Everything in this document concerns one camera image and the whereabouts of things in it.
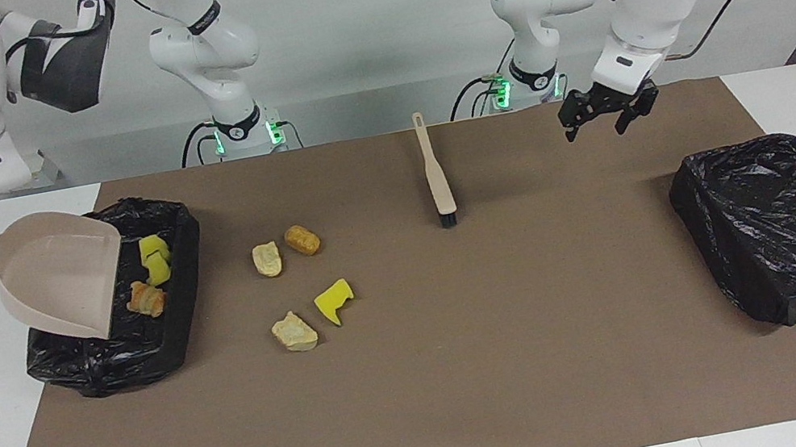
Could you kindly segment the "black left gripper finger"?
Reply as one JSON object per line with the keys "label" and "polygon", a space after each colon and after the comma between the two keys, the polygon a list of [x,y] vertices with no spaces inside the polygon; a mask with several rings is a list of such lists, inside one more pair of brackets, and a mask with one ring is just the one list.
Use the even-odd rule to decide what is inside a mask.
{"label": "black left gripper finger", "polygon": [[625,134],[628,126],[631,125],[635,119],[649,115],[652,107],[654,107],[659,92],[658,88],[643,90],[640,92],[640,95],[637,95],[634,102],[627,104],[625,108],[621,110],[622,112],[619,113],[618,120],[616,120],[617,122],[615,123],[618,135]]}
{"label": "black left gripper finger", "polygon": [[574,143],[583,124],[595,118],[590,94],[581,91],[567,94],[559,109],[561,126],[565,129],[565,137]]}

